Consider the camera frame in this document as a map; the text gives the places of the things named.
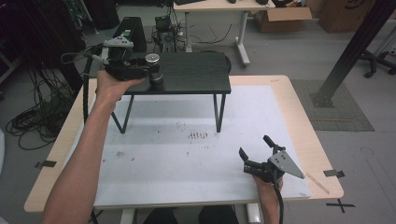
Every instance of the human hand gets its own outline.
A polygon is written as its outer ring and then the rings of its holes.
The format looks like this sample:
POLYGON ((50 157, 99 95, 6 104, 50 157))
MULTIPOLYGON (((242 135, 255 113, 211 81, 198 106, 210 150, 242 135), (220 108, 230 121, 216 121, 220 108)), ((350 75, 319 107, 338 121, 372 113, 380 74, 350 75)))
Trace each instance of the human hand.
POLYGON ((145 79, 119 81, 106 71, 97 74, 96 102, 114 105, 131 86, 143 82, 145 79))
MULTIPOLYGON (((272 183, 265 183, 261 178, 253 175, 259 193, 260 206, 264 216, 264 223, 279 223, 278 205, 279 201, 276 196, 272 183)), ((276 181, 279 184, 279 190, 282 188, 282 178, 276 181)))

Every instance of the gray floor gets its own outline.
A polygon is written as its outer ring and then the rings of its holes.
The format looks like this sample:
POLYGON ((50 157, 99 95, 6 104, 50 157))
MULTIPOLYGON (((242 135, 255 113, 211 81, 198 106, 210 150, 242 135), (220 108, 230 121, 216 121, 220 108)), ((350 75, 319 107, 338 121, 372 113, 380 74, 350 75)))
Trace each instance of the gray floor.
MULTIPOLYGON (((147 26, 147 39, 150 37, 154 17, 162 16, 164 13, 156 7, 119 7, 121 18, 142 18, 147 26)), ((395 25, 395 21, 389 21, 369 49, 375 50, 395 25)), ((228 30, 228 25, 223 24, 211 27, 218 39, 228 30)), ((87 35, 88 43, 97 44, 109 39, 114 31, 112 29, 100 31, 99 35, 87 35)), ((203 41, 215 38, 207 25, 193 26, 191 34, 203 41)), ((193 48, 225 52, 233 65, 232 76, 286 75, 290 79, 324 80, 353 36, 353 33, 327 34, 318 25, 317 20, 305 21, 303 30, 298 33, 261 34, 254 22, 249 20, 244 42, 251 65, 245 67, 241 64, 234 47, 234 37, 237 34, 238 27, 233 25, 224 41, 215 45, 194 44, 193 48)), ((396 61, 392 56, 388 56, 388 59, 396 61)), ((363 75, 368 70, 367 62, 357 62, 345 83, 375 131, 317 132, 333 168, 343 171, 346 175, 340 179, 345 191, 341 202, 356 207, 345 207, 343 213, 339 206, 326 205, 337 203, 337 200, 288 202, 285 204, 284 223, 395 223, 396 77, 388 75, 388 69, 380 66, 377 73, 367 79, 363 75)), ((18 138, 5 131, 9 120, 34 104, 32 88, 31 81, 23 69, 18 69, 0 85, 0 90, 6 96, 5 100, 0 102, 0 128, 6 135, 6 156, 0 175, 0 217, 11 224, 38 223, 40 219, 39 214, 24 212, 23 205, 39 174, 35 164, 47 158, 51 146, 24 151, 18 147, 18 138)), ((31 145, 41 143, 35 135, 29 135, 25 141, 31 145)), ((178 208, 176 216, 180 223, 197 223, 199 209, 178 208)), ((236 211, 240 222, 246 223, 243 218, 244 207, 236 206, 236 211)), ((141 210, 138 215, 139 221, 148 212, 149 210, 141 210)), ((99 217, 99 221, 120 222, 120 210, 105 211, 99 217)))

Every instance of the white desk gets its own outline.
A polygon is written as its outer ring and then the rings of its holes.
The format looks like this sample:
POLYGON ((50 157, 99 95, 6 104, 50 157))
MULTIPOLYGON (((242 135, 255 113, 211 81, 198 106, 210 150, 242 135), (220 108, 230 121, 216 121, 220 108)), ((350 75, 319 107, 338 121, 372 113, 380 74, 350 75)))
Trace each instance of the white desk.
MULTIPOLYGON (((274 96, 277 101, 279 111, 283 117, 287 132, 290 137, 290 142, 294 148, 296 155, 300 161, 302 170, 307 176, 306 183, 309 186, 310 194, 308 200, 310 199, 328 199, 328 198, 341 198, 344 194, 342 187, 336 176, 327 177, 323 174, 325 170, 331 170, 329 160, 318 141, 318 138, 313 130, 308 117, 306 116, 298 97, 290 84, 287 77, 284 76, 241 76, 241 77, 230 77, 230 82, 232 86, 235 85, 268 85, 271 86, 274 96)), ((90 100, 92 100, 92 95, 94 93, 96 83, 94 80, 90 82, 90 100)), ((43 167, 40 175, 35 182, 35 185, 27 199, 24 209, 27 212, 42 212, 46 200, 50 194, 50 190, 58 178, 62 168, 64 167, 64 160, 70 152, 70 148, 73 146, 76 135, 78 133, 79 126, 82 122, 82 92, 78 96, 69 116, 61 130, 60 135, 55 142, 51 153, 48 156, 49 161, 57 161, 55 167, 43 167)), ((238 145, 236 147, 243 147, 244 150, 249 155, 251 153, 251 146, 248 145, 238 145)), ((240 161, 241 170, 237 172, 242 174, 242 161, 240 161)), ((246 199, 240 200, 237 203, 255 203, 257 199, 246 199)), ((194 204, 205 204, 202 202, 194 202, 194 204)), ((147 206, 157 206, 158 204, 147 204, 147 206)), ((140 204, 135 204, 131 206, 120 205, 119 208, 130 208, 130 207, 140 207, 140 204)))
POLYGON ((200 12, 213 12, 210 16, 210 23, 213 23, 213 20, 221 19, 222 17, 218 12, 223 11, 238 11, 241 13, 241 21, 240 21, 240 30, 239 36, 235 38, 236 46, 238 48, 239 54, 241 55, 243 64, 245 66, 250 64, 250 60, 248 59, 248 54, 245 50, 244 46, 244 35, 245 28, 248 19, 248 12, 250 10, 268 10, 272 7, 275 7, 274 3, 269 0, 268 4, 260 5, 255 0, 236 0, 235 4, 229 3, 227 0, 206 0, 202 2, 190 3, 186 5, 178 6, 174 4, 174 10, 176 12, 184 12, 185 13, 185 31, 186 31, 186 51, 192 52, 191 48, 191 40, 190 40, 190 32, 189 32, 189 17, 190 14, 200 13, 200 12))

